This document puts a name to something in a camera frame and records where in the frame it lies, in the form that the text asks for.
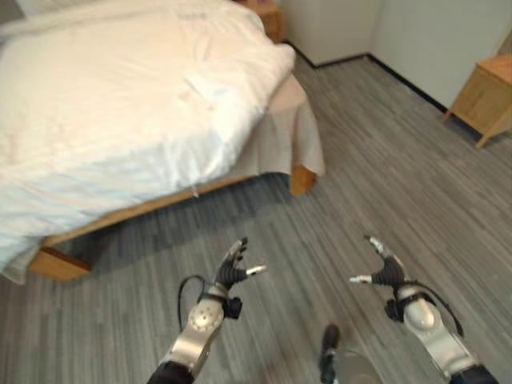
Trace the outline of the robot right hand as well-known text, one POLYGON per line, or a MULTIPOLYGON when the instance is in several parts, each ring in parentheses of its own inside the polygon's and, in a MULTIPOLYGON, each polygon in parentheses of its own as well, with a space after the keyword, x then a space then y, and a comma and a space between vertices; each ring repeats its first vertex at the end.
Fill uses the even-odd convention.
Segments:
POLYGON ((349 282, 390 287, 396 287, 404 283, 406 281, 406 273, 399 258, 375 236, 366 234, 363 237, 381 258, 383 261, 383 267, 377 272, 373 272, 371 274, 350 277, 349 282))

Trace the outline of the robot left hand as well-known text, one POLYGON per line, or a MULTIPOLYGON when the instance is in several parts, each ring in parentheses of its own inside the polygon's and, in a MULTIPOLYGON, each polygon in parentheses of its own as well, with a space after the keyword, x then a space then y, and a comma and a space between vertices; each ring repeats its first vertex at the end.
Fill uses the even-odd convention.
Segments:
POLYGON ((239 268, 238 264, 244 258, 248 238, 240 238, 228 249, 222 259, 215 277, 214 284, 229 291, 233 285, 245 281, 249 277, 267 272, 266 265, 257 265, 250 268, 239 268))

